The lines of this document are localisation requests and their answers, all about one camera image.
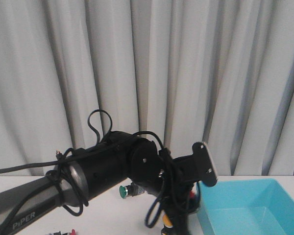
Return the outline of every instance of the white table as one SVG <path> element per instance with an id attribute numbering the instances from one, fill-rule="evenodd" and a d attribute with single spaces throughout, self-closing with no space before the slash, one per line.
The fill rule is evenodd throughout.
<path id="1" fill-rule="evenodd" d="M 33 181 L 39 177 L 0 176 L 0 192 Z M 220 176 L 219 181 L 274 178 L 294 199 L 294 176 Z M 19 235 L 45 235 L 75 229 L 77 235 L 159 235 L 163 228 L 159 219 L 156 226 L 149 229 L 144 226 L 145 215 L 155 197 L 143 194 L 128 197 L 119 195 L 119 186 L 111 188 L 90 201 L 80 217 L 70 215 L 63 208 L 57 208 L 38 221 L 19 232 Z M 193 235 L 203 235 L 196 214 L 190 215 L 190 230 Z"/>

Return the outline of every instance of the light blue tray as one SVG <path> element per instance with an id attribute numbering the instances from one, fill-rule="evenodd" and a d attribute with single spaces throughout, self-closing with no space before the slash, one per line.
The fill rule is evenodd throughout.
<path id="1" fill-rule="evenodd" d="M 294 201 L 273 179 L 200 184 L 205 235 L 294 235 Z"/>

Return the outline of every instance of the white curtain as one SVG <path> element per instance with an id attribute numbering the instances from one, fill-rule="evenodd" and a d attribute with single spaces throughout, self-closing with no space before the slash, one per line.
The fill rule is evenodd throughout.
<path id="1" fill-rule="evenodd" d="M 294 1 L 0 1 L 0 168 L 94 145 L 97 108 L 219 175 L 294 175 Z"/>

